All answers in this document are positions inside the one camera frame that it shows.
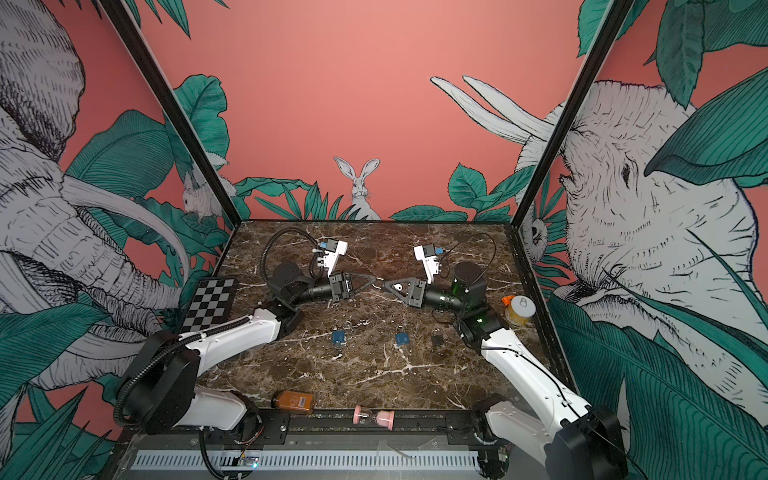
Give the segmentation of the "blue padlock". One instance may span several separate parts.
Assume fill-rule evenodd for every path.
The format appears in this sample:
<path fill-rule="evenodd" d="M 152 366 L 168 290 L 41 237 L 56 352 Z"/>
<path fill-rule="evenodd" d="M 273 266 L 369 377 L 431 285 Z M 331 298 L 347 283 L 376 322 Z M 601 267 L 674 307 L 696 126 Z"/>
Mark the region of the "blue padlock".
<path fill-rule="evenodd" d="M 334 330 L 331 333 L 331 343 L 336 348 L 342 348 L 346 345 L 346 332 L 344 330 Z"/>
<path fill-rule="evenodd" d="M 395 345 L 397 347 L 402 347 L 410 343 L 409 334 L 405 331 L 396 333 L 394 336 L 394 339 L 395 339 Z"/>

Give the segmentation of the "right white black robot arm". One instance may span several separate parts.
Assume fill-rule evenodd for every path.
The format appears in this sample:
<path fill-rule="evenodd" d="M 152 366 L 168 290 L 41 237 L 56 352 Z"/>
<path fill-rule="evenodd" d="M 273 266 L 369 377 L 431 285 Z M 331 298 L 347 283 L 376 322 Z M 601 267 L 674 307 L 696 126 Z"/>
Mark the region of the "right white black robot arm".
<path fill-rule="evenodd" d="M 389 280 L 384 290 L 414 308 L 454 314 L 464 344 L 493 365 L 532 408 L 502 400 L 482 407 L 480 430 L 537 460 L 552 479 L 625 479 L 629 474 L 617 417 L 590 405 L 531 354 L 487 300 L 482 268 L 459 263 L 450 286 L 415 277 Z"/>

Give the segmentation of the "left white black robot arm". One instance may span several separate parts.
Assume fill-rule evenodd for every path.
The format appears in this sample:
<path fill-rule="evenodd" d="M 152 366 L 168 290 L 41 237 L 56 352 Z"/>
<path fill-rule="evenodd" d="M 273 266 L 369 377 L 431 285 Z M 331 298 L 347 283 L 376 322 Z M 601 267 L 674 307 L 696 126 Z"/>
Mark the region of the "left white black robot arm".
<path fill-rule="evenodd" d="M 303 318 L 301 304 L 340 302 L 376 281 L 374 275 L 357 272 L 312 278 L 294 263 L 280 264 L 267 282 L 269 296 L 251 314 L 197 332 L 152 335 L 117 387 L 115 423 L 147 434 L 196 427 L 256 435 L 257 408 L 242 394 L 199 386 L 199 377 L 225 360 L 292 333 Z"/>

